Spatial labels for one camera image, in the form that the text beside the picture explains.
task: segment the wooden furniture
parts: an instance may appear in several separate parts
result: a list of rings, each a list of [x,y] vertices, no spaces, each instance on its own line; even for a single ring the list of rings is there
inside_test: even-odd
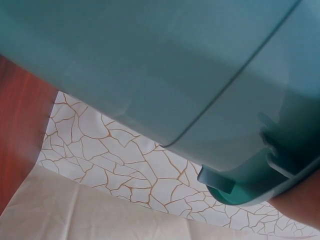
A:
[[[56,95],[0,56],[0,214],[37,161]]]

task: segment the white fabric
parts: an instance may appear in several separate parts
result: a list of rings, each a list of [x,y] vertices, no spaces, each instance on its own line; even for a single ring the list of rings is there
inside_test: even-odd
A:
[[[38,164],[115,197],[220,227],[283,237],[320,234],[267,202],[221,204],[197,181],[200,166],[61,92]]]
[[[0,217],[1,240],[280,240],[148,209],[35,166]]]

